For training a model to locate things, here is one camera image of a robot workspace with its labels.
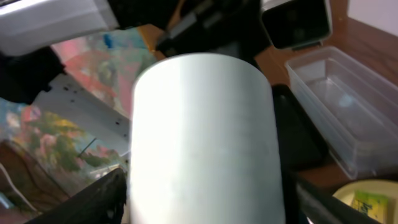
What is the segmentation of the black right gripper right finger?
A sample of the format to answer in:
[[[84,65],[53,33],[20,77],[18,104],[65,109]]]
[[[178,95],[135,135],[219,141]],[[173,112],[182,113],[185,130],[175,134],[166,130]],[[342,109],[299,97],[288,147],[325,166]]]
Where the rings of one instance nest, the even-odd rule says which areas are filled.
[[[297,179],[295,185],[299,207],[313,223],[378,224],[306,180]]]

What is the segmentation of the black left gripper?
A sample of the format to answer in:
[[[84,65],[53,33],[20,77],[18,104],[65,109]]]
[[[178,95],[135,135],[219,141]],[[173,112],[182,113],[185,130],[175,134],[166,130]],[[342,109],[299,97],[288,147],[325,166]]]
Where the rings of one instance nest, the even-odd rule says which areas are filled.
[[[109,0],[120,29],[152,25],[162,32],[149,47],[165,57],[214,52],[254,65],[271,42],[259,1]]]

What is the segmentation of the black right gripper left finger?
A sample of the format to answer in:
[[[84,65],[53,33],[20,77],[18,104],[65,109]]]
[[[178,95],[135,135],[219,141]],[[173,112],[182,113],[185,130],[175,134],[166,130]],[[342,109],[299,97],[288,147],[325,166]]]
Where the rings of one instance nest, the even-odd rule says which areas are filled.
[[[127,200],[124,171],[112,170],[28,224],[121,224]]]

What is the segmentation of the green snack wrapper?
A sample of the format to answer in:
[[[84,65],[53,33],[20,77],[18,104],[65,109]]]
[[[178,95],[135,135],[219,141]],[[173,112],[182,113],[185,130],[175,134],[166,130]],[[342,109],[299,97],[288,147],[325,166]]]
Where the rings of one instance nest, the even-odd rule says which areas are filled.
[[[351,207],[379,223],[387,223],[389,198],[384,195],[355,191]]]

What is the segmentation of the yellow plate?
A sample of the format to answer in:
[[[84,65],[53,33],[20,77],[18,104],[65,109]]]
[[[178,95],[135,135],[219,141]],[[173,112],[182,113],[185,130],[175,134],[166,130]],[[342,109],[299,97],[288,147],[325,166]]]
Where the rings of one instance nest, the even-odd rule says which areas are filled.
[[[354,192],[357,190],[388,197],[387,224],[397,224],[397,182],[390,180],[360,180],[343,186],[333,196],[351,207]]]

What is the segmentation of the white cup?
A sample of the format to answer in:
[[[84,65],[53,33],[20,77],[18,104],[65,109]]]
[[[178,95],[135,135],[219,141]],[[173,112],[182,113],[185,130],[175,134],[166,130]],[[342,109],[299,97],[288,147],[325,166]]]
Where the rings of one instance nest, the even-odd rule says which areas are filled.
[[[133,223],[284,223],[271,86],[220,54],[171,57],[134,85]]]

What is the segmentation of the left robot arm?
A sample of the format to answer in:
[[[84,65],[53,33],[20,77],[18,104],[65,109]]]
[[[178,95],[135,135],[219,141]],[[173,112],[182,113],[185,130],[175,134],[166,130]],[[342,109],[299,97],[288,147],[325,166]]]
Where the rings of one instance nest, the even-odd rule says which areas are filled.
[[[1,98],[31,104],[65,71],[51,46],[88,34],[153,25],[166,57],[219,52],[251,61],[270,46],[259,1],[185,1],[169,27],[174,0],[46,0],[1,2]]]

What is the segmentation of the black food waste tray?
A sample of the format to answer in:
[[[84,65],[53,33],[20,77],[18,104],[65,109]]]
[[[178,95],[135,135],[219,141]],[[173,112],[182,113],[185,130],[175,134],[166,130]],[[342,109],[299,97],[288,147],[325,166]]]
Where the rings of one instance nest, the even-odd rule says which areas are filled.
[[[291,170],[323,164],[328,146],[287,85],[272,86],[280,163]]]

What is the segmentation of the clear plastic waste bin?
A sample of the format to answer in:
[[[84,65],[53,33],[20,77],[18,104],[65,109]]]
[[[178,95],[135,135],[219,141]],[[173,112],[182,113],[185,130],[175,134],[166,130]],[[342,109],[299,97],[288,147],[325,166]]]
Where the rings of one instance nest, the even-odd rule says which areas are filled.
[[[336,47],[285,63],[290,87],[349,179],[397,172],[397,87]]]

